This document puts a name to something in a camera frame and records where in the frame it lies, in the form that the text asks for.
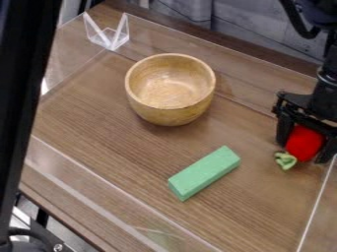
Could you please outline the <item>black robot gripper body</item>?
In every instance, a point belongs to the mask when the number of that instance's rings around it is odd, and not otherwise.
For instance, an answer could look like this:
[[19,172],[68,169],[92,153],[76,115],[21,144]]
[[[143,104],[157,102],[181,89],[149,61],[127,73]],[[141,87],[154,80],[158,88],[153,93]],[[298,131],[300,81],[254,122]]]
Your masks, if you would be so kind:
[[337,135],[337,119],[328,119],[310,107],[310,95],[277,92],[277,102],[273,106],[273,113],[286,113],[294,124],[300,124],[321,134]]

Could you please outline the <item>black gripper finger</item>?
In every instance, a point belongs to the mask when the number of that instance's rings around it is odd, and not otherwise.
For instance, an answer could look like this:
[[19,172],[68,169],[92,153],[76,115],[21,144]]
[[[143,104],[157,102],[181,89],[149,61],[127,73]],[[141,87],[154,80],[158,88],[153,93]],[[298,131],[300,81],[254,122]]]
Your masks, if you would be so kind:
[[282,147],[286,145],[290,132],[294,126],[296,124],[292,117],[282,112],[278,116],[278,124],[277,124],[277,142]]
[[320,134],[316,163],[326,163],[337,154],[337,135]]

